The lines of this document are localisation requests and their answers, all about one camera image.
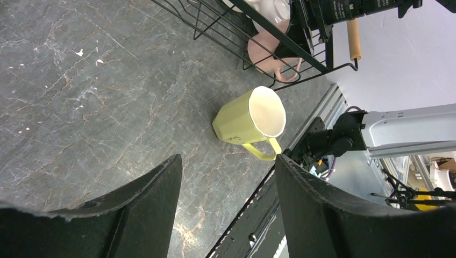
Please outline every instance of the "pink cup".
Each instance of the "pink cup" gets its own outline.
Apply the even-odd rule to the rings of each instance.
[[[281,23],[277,24],[277,28],[285,33],[288,29],[288,25],[290,24],[290,20],[284,20]],[[260,33],[257,35],[253,36],[253,39],[256,40],[261,46],[264,48],[268,49],[272,53],[275,51],[277,46],[279,45],[280,41],[276,39],[274,36],[272,36],[268,31],[262,30]],[[266,51],[263,47],[261,47],[257,43],[255,43],[253,40],[248,41],[247,45],[247,52],[248,56],[250,57],[250,60],[252,63],[258,68],[259,71],[263,70],[267,73],[274,72],[277,79],[282,81],[282,82],[289,82],[293,80],[298,73],[294,73],[294,75],[290,77],[283,77],[280,69],[285,66],[285,63],[292,63],[293,61],[298,60],[298,65],[296,66],[296,70],[299,71],[299,68],[301,67],[301,58],[284,58],[282,59],[285,63],[283,63],[281,60],[274,59],[274,57]]]

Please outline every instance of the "yellow mug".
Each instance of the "yellow mug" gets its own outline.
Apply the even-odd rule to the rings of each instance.
[[[282,152],[276,137],[283,133],[285,108],[280,97],[270,88],[259,86],[224,105],[212,126],[221,141],[242,145],[261,160],[275,160]],[[252,143],[266,141],[275,155],[266,155]]]

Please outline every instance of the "gray marble countertop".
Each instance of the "gray marble countertop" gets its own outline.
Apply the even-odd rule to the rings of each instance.
[[[147,0],[0,2],[0,199],[77,207],[180,153],[169,256],[206,255],[272,165],[219,141],[211,122],[271,80],[192,36]],[[282,146],[328,88],[279,93]]]

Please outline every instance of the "black camera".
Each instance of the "black camera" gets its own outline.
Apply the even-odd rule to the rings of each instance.
[[[456,0],[435,1],[456,12]],[[294,0],[294,3],[301,26],[320,30],[320,40],[327,41],[333,24],[393,8],[397,8],[402,18],[410,7],[420,8],[423,0]]]

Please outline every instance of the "white wall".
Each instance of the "white wall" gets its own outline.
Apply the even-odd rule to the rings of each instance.
[[[362,59],[329,74],[350,105],[390,111],[456,103],[456,14],[434,0],[358,19]],[[334,65],[350,60],[346,24],[334,26]]]

